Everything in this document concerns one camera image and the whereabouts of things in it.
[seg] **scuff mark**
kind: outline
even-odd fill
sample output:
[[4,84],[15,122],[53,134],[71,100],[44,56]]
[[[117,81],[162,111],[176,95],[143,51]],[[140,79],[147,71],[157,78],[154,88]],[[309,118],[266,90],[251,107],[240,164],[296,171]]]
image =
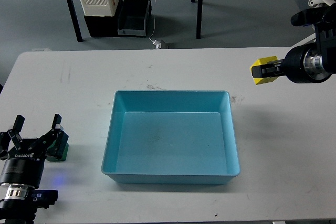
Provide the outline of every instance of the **scuff mark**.
[[319,188],[317,187],[317,185],[313,185],[313,186],[311,187],[311,189],[310,189],[309,191],[306,192],[306,194],[309,194],[309,193],[311,193],[312,191],[319,191]]
[[162,89],[159,86],[154,86],[154,85],[150,85],[150,84],[147,85],[147,89],[148,90],[167,90],[167,89]]
[[60,83],[63,83],[63,72],[64,72],[64,66],[65,66],[65,61],[63,61],[63,66],[62,66],[61,77],[60,77],[60,79],[59,79]]
[[273,215],[275,215],[275,213],[279,210],[280,207],[277,207],[275,210],[274,210],[274,213]]
[[245,99],[245,97],[244,96],[242,96],[242,95],[232,95],[231,97],[230,97],[230,101],[231,101],[231,103],[232,104],[238,104],[238,105],[240,105],[241,103],[242,103],[242,101],[244,101],[244,99]]
[[70,77],[71,77],[71,66],[69,67],[68,84],[70,83]]

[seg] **green object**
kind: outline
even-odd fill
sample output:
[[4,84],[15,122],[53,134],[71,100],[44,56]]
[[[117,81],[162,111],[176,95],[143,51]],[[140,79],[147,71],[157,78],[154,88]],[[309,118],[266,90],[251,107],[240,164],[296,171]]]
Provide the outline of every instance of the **green object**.
[[61,161],[65,161],[67,159],[67,154],[68,154],[68,148],[69,148],[69,144],[67,143],[65,148],[64,148],[64,151],[63,151],[63,156],[61,159],[57,159],[55,157],[52,157],[52,156],[47,156],[47,161],[50,161],[50,162],[61,162]]

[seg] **white cable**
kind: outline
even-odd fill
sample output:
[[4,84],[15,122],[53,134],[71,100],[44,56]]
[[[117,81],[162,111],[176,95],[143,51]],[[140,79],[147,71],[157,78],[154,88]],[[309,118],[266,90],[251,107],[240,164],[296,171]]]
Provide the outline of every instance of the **white cable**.
[[308,43],[309,41],[311,41],[313,39],[315,39],[315,34],[312,34],[312,35],[308,36],[307,38],[303,39],[302,41],[297,42],[295,45],[293,45],[293,47],[302,46],[302,45]]
[[[154,2],[154,9],[156,10],[156,0],[155,0],[155,2]],[[153,37],[154,32],[155,32],[155,18],[156,18],[156,15],[154,14],[154,28],[153,28],[152,35],[149,37],[149,40],[150,40],[151,42],[153,42],[153,43],[154,43],[154,41],[153,41],[151,38]]]

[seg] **robotic arm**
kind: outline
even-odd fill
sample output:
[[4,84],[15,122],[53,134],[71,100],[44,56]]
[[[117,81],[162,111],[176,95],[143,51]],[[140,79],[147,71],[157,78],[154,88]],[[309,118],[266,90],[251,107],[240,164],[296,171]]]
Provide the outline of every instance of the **robotic arm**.
[[291,23],[314,25],[316,42],[292,48],[282,60],[276,56],[258,59],[250,68],[255,84],[272,82],[279,76],[295,83],[320,83],[336,73],[336,3],[310,0],[309,5],[319,7],[295,14]]
[[[8,187],[0,200],[0,219],[5,223],[34,223],[37,208],[47,209],[58,197],[56,190],[35,190],[39,187],[45,159],[64,161],[68,150],[68,135],[55,114],[51,130],[40,138],[21,138],[24,117],[18,115],[14,126],[0,132],[0,159],[6,160],[0,184]],[[14,147],[8,151],[10,141]]]

